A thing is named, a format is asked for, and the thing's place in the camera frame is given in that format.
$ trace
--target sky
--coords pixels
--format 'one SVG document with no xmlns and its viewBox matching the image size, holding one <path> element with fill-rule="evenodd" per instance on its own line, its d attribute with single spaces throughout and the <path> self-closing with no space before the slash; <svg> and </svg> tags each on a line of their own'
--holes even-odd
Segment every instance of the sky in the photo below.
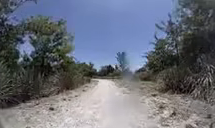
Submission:
<svg viewBox="0 0 215 128">
<path fill-rule="evenodd" d="M 153 47 L 155 24 L 167 20 L 173 5 L 173 0 L 38 0 L 24 4 L 15 15 L 62 18 L 68 32 L 75 34 L 72 54 L 77 60 L 100 68 L 117 64 L 116 53 L 125 51 L 135 70 L 145 64 L 142 56 Z M 28 45 L 22 49 L 31 50 Z"/>
</svg>

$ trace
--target bush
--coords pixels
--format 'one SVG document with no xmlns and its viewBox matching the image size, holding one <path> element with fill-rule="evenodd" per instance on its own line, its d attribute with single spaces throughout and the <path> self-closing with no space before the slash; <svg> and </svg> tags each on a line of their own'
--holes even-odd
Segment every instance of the bush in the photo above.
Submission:
<svg viewBox="0 0 215 128">
<path fill-rule="evenodd" d="M 152 80 L 154 80 L 154 75 L 152 73 L 148 72 L 148 71 L 139 73 L 138 77 L 142 81 L 152 81 Z"/>
<path fill-rule="evenodd" d="M 158 76 L 164 84 L 164 91 L 173 91 L 174 93 L 191 93 L 194 88 L 192 84 L 187 84 L 190 71 L 188 69 L 171 68 L 161 72 Z"/>
<path fill-rule="evenodd" d="M 19 68 L 11 73 L 5 64 L 0 63 L 0 107 L 55 95 L 90 82 L 90 78 L 76 72 L 55 73 L 48 77 L 35 72 L 34 69 Z"/>
<path fill-rule="evenodd" d="M 121 72 L 120 71 L 114 71 L 113 73 L 110 73 L 108 76 L 110 76 L 110 77 L 119 77 L 119 76 L 121 76 Z"/>
<path fill-rule="evenodd" d="M 210 64 L 202 66 L 202 70 L 188 80 L 195 87 L 192 96 L 215 104 L 215 66 Z"/>
</svg>

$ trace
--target dirt path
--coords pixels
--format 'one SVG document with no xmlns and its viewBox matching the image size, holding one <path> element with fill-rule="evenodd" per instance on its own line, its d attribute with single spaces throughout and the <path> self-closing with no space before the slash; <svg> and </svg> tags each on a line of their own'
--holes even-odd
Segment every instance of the dirt path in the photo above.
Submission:
<svg viewBox="0 0 215 128">
<path fill-rule="evenodd" d="M 185 123 L 193 123 L 193 115 L 175 110 L 170 98 L 153 95 L 148 88 L 139 88 L 145 92 L 141 95 L 121 84 L 97 80 L 74 91 L 0 110 L 0 119 L 4 128 L 185 128 Z"/>
<path fill-rule="evenodd" d="M 139 94 L 149 119 L 156 120 L 158 128 L 215 128 L 215 106 L 187 95 L 161 93 L 156 83 L 128 80 L 116 83 Z"/>
</svg>

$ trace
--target vegetation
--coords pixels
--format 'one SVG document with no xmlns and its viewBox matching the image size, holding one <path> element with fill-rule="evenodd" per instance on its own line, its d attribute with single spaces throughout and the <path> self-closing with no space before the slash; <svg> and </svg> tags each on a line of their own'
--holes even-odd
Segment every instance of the vegetation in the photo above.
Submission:
<svg viewBox="0 0 215 128">
<path fill-rule="evenodd" d="M 73 89 L 96 72 L 93 64 L 75 62 L 71 56 L 74 36 L 64 20 L 12 18 L 28 1 L 0 0 L 0 107 Z M 32 46 L 31 53 L 19 51 L 24 43 Z"/>
<path fill-rule="evenodd" d="M 121 76 L 131 75 L 132 72 L 129 70 L 129 64 L 126 52 L 118 52 L 116 54 L 116 60 L 118 62 L 117 65 L 106 65 L 102 66 L 99 72 L 97 73 L 100 77 L 116 77 L 119 78 Z"/>
<path fill-rule="evenodd" d="M 166 36 L 147 53 L 147 71 L 166 89 L 215 103 L 215 0 L 178 0 L 175 16 L 156 27 Z"/>
</svg>

